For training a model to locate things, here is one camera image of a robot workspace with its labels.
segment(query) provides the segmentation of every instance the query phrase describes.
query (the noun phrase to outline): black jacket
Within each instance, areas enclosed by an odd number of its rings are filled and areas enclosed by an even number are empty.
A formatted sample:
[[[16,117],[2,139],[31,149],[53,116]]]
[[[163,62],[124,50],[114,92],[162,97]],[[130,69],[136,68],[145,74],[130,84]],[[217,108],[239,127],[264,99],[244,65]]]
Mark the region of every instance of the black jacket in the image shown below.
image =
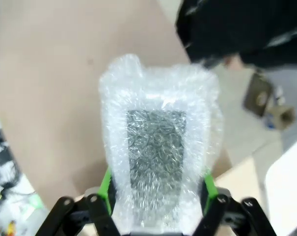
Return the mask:
[[[176,26],[191,61],[240,53],[259,67],[297,64],[297,0],[184,0]]]

